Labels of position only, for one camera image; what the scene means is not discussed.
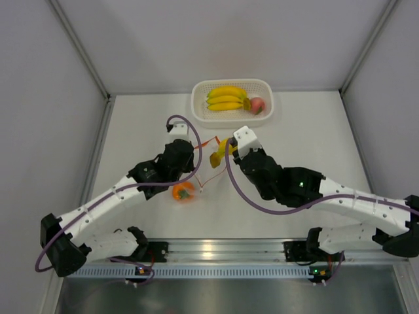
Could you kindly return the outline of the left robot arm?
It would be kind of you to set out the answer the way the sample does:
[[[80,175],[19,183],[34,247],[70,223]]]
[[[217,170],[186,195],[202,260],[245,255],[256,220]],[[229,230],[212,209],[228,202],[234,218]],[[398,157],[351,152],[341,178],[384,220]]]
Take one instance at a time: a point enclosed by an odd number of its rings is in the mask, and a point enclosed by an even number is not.
[[[131,226],[97,235],[99,226],[182,183],[183,174],[192,177],[201,161],[201,149],[176,139],[165,146],[163,153],[138,163],[117,184],[88,203],[61,216],[44,216],[40,256],[48,258],[58,277],[67,277],[89,262],[108,258],[141,262],[149,251],[149,241],[142,230]]]

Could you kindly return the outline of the orange fake fruit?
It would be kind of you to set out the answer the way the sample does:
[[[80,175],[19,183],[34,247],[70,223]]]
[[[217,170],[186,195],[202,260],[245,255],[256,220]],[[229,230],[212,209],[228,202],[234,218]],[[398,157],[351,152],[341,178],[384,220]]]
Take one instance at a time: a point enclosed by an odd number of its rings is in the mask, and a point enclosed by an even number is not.
[[[172,198],[178,202],[188,202],[194,198],[196,189],[190,182],[183,182],[174,185],[172,188]]]

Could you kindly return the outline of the pink fake peach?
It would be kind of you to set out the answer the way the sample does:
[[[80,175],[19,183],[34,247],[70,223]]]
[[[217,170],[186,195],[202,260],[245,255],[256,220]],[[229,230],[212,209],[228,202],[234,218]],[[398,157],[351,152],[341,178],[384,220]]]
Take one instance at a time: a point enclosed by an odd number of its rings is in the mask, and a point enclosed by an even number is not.
[[[250,100],[251,103],[251,112],[254,115],[262,113],[265,109],[264,99],[261,97],[254,97]]]

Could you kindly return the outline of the clear zip top bag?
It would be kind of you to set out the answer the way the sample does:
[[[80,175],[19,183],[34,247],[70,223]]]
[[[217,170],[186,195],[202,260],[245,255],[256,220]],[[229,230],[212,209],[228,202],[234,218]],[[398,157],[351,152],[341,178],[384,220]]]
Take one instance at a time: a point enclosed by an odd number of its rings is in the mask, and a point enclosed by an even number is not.
[[[192,203],[210,195],[210,188],[215,185],[215,181],[226,171],[226,165],[224,162],[225,158],[222,159],[220,166],[215,169],[210,166],[209,161],[210,155],[218,149],[219,143],[221,141],[222,140],[220,140],[218,136],[214,136],[202,143],[202,163],[194,176],[186,181],[192,183],[195,186],[196,192],[194,198],[188,202],[176,201],[178,204]]]

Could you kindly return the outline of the yellow fake bananas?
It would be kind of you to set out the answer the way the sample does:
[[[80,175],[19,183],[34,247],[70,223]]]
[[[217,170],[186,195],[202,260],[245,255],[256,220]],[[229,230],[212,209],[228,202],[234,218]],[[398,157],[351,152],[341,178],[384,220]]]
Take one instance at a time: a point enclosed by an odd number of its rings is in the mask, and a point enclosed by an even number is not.
[[[251,110],[247,92],[236,86],[221,86],[207,94],[207,108],[211,111]]]

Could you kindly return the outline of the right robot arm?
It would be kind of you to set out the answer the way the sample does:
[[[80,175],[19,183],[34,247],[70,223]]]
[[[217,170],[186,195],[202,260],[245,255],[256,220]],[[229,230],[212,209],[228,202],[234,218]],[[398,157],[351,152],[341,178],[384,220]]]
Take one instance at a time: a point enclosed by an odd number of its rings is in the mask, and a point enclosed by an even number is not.
[[[236,164],[264,200],[285,206],[282,211],[267,209],[251,201],[232,173]],[[256,210],[285,216],[302,211],[325,211],[356,220],[343,227],[311,228],[305,250],[314,259],[346,250],[379,247],[403,258],[418,256],[418,196],[393,199],[369,194],[338,184],[322,173],[303,167],[282,167],[264,150],[251,150],[244,157],[234,153],[226,159],[233,187]]]

